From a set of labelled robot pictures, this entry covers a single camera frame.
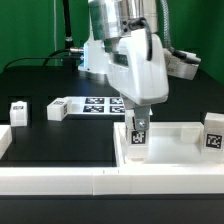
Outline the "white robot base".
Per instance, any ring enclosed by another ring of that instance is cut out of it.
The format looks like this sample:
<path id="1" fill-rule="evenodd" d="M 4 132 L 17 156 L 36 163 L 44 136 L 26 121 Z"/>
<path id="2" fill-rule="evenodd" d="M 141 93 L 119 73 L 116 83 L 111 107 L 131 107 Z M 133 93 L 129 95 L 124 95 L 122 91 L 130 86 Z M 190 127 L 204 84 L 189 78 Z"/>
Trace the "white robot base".
<path id="1" fill-rule="evenodd" d="M 104 49 L 102 40 L 95 40 L 90 34 L 84 44 L 83 61 L 78 66 L 78 70 L 92 80 L 106 81 L 108 72 L 108 54 Z"/>

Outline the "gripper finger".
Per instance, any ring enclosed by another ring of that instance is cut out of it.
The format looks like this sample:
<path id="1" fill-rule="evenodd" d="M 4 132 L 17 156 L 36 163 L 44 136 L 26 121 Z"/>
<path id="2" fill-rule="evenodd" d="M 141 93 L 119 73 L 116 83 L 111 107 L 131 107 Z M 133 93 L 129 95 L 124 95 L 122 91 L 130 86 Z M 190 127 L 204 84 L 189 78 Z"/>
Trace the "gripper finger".
<path id="1" fill-rule="evenodd" d="M 150 124 L 151 106 L 136 106 L 134 108 L 134 123 L 137 131 L 147 131 Z"/>

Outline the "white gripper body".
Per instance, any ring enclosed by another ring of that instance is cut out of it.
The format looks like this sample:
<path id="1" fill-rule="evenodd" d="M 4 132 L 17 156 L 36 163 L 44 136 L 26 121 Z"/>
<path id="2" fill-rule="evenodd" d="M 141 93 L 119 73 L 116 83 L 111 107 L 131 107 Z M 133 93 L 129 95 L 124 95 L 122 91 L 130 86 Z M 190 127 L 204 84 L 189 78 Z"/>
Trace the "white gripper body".
<path id="1" fill-rule="evenodd" d="M 146 31 L 135 30 L 118 44 L 121 61 L 127 61 L 128 65 L 120 65 L 113 60 L 109 62 L 109 84 L 138 105 L 162 103 L 168 98 L 164 51 L 156 34 L 152 35 L 152 50 L 152 59 L 148 61 Z"/>

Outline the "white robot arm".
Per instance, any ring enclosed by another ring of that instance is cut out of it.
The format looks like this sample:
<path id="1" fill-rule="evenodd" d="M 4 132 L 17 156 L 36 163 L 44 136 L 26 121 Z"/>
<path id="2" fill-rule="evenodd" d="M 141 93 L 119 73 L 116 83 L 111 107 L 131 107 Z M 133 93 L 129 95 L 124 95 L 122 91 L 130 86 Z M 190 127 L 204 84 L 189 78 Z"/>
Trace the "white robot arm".
<path id="1" fill-rule="evenodd" d="M 88 0 L 91 35 L 85 66 L 107 77 L 134 111 L 135 129 L 149 128 L 153 104 L 168 98 L 165 58 L 155 0 Z"/>

